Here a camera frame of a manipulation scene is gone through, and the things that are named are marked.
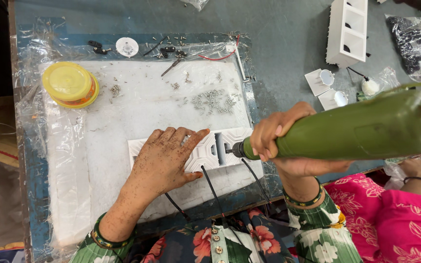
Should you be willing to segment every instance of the pink clothing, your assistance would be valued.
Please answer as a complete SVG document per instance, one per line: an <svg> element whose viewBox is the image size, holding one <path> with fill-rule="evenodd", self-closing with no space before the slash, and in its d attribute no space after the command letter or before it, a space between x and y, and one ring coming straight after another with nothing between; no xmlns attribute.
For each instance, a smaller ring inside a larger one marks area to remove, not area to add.
<svg viewBox="0 0 421 263"><path fill-rule="evenodd" d="M365 263L421 263L421 195L384 190L364 174L325 189Z"/></svg>

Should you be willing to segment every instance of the green electric screwdriver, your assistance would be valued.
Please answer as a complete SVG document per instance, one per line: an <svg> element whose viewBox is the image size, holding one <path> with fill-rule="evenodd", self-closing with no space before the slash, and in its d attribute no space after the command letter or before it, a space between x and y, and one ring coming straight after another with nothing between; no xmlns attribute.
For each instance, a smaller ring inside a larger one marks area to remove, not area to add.
<svg viewBox="0 0 421 263"><path fill-rule="evenodd" d="M304 117L285 136L278 137L276 144L277 157L375 160L419 155L421 92L386 92L371 100ZM249 137L228 152L239 158L260 159L253 154Z"/></svg>

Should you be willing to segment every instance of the green floral dress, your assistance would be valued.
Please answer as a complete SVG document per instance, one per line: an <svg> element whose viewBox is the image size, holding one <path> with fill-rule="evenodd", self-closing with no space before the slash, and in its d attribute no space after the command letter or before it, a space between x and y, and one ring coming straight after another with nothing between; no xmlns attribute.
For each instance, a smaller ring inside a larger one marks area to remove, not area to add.
<svg viewBox="0 0 421 263"><path fill-rule="evenodd" d="M344 215L327 193L316 208L287 207L301 263L362 262L345 227ZM133 244L130 238L125 247L116 250L97 245L88 234L70 262L248 263L250 256L253 263L295 262L272 222L259 209L234 214L227 217L227 222L234 232L224 230L215 221L201 220L179 227L158 240Z"/></svg>

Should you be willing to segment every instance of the yellow container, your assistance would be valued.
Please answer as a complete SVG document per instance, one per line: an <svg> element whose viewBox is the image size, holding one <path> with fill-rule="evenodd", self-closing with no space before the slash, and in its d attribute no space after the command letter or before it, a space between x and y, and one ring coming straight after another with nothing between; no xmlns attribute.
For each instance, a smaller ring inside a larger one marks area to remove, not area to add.
<svg viewBox="0 0 421 263"><path fill-rule="evenodd" d="M63 107L78 109L90 105L98 95L97 79L72 62L49 66L42 76L43 86L51 98Z"/></svg>

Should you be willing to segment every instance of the blue table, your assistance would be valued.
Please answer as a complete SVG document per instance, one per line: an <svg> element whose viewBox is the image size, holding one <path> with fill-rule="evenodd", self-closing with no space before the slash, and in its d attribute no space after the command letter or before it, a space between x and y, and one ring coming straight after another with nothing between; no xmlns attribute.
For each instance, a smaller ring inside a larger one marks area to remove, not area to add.
<svg viewBox="0 0 421 263"><path fill-rule="evenodd" d="M27 44L27 30L43 21L57 24L66 22L57 29L57 37L68 45L85 45L96 40L112 45L121 37L132 37L138 43L152 42L157 33L192 33L188 43L224 41L224 34L239 30L248 33L251 40L242 45L240 54L250 57L248 69L256 73L252 98L249 98L250 115L254 123L274 111L286 111L298 101L307 101L317 111L322 110L318 99L309 89L304 74L318 68L329 69L336 75L335 88L349 95L354 101L360 91L361 78L350 75L325 63L329 4L331 0L310 1L256 1L256 0L210 0L201 12L178 0L160 1L99 1L99 0L10 0L10 26L12 37L12 62L17 70L17 51ZM405 5L387 1L378 5L369 1L367 51L372 57L367 63L358 63L354 68L362 73L374 75L384 67L396 70L399 82L409 81L401 67L384 13L401 16L420 16L420 13ZM30 86L16 83L15 102L30 90ZM47 162L34 151L30 138L31 129L18 129L20 178L25 244L28 262L44 262L50 259L50 225L46 221L48 211ZM322 176L328 182L348 174L354 174L383 165L382 160L357 161L345 173ZM263 185L271 199L282 196L282 185L275 167L264 164ZM225 212L236 212L264 203L259 188L249 185L219 198ZM219 214L217 207L208 202L186 211L192 218L207 218ZM140 235L157 233L184 224L181 215L169 216L140 226Z"/></svg>

